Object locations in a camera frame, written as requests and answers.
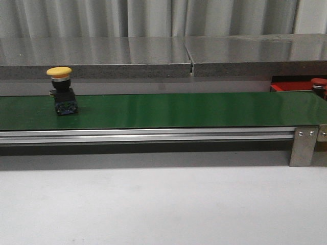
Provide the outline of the red plastic tray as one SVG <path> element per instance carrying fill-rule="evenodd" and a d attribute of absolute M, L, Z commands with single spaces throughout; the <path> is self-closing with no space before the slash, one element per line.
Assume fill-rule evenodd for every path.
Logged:
<path fill-rule="evenodd" d="M 312 91 L 311 79 L 323 78 L 326 76 L 275 76 L 272 78 L 270 91 L 290 92 L 290 91 Z"/>

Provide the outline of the steel table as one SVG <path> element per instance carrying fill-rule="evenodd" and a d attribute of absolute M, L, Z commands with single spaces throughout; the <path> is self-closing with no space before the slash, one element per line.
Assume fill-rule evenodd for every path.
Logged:
<path fill-rule="evenodd" d="M 173 37 L 2 38 L 1 79 L 45 79 L 57 66 L 76 79 L 187 78 L 191 62 Z"/>
<path fill-rule="evenodd" d="M 325 76 L 325 34 L 186 37 L 195 77 Z"/>

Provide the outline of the steel conveyor support bracket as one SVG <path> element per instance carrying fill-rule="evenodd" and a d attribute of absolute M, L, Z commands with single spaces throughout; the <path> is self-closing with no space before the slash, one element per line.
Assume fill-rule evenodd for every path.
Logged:
<path fill-rule="evenodd" d="M 290 167 L 305 167 L 311 165 L 318 131 L 318 127 L 299 127 L 295 129 L 289 161 Z"/>

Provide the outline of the left steel table top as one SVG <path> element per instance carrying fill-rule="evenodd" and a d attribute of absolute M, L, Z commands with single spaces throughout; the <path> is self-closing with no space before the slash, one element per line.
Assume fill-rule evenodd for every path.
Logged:
<path fill-rule="evenodd" d="M 173 37 L 2 38 L 1 79 L 45 79 L 57 66 L 76 79 L 187 78 L 191 62 Z"/>

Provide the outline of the grey pleated curtain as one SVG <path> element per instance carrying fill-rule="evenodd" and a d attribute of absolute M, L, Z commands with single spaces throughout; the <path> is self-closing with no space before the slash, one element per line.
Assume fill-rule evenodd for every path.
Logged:
<path fill-rule="evenodd" d="M 1 1 L 1 37 L 324 34 L 326 1 Z"/>

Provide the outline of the green conveyor belt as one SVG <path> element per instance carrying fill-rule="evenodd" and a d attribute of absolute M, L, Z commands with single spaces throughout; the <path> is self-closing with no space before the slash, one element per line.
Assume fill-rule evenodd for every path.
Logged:
<path fill-rule="evenodd" d="M 79 95 L 59 116 L 48 96 L 1 98 L 1 130 L 314 126 L 326 101 L 311 92 Z"/>

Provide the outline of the aluminium conveyor side rail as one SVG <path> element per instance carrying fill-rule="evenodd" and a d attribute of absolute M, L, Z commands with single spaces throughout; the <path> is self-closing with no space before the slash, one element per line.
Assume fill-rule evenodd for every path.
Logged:
<path fill-rule="evenodd" d="M 294 127 L 1 131 L 1 145 L 292 139 Z"/>

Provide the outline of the right steel table top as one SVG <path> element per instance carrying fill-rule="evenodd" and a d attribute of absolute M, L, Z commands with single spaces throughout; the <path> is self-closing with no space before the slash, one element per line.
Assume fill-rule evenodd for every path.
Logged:
<path fill-rule="evenodd" d="M 325 34 L 186 37 L 195 77 L 325 76 Z"/>

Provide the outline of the red mushroom push button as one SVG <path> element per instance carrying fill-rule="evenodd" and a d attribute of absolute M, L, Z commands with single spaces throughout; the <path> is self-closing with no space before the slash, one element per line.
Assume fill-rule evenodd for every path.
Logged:
<path fill-rule="evenodd" d="M 311 79 L 312 91 L 323 98 L 324 95 L 324 86 L 326 86 L 326 79 L 323 78 L 313 78 Z"/>

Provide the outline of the steel end bracket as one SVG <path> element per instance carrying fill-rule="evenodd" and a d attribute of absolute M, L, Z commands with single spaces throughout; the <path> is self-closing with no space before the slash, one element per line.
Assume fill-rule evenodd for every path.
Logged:
<path fill-rule="evenodd" d="M 319 126 L 319 131 L 317 135 L 318 142 L 327 142 L 327 124 Z"/>

